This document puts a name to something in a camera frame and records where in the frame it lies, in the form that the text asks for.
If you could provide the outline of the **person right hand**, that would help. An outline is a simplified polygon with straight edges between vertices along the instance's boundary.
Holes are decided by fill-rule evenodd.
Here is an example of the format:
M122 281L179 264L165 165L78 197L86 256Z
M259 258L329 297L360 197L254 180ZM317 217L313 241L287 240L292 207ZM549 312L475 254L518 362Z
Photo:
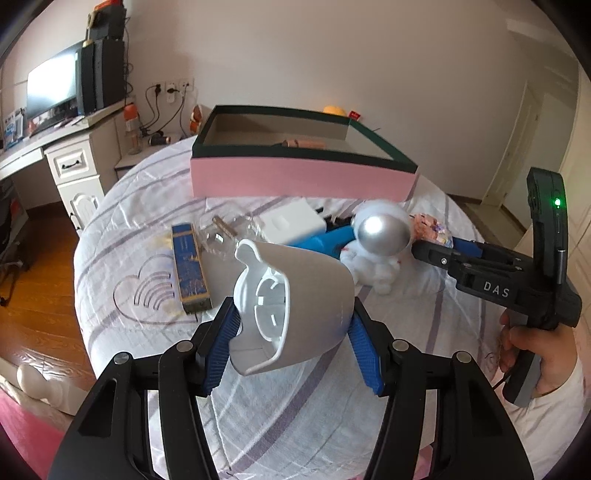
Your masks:
M511 327L509 310L503 312L499 321L503 326L499 336L499 368L504 374L513 368L521 350L529 350L541 358L535 397L559 389L570 378L578 359L573 328L563 324L552 331Z

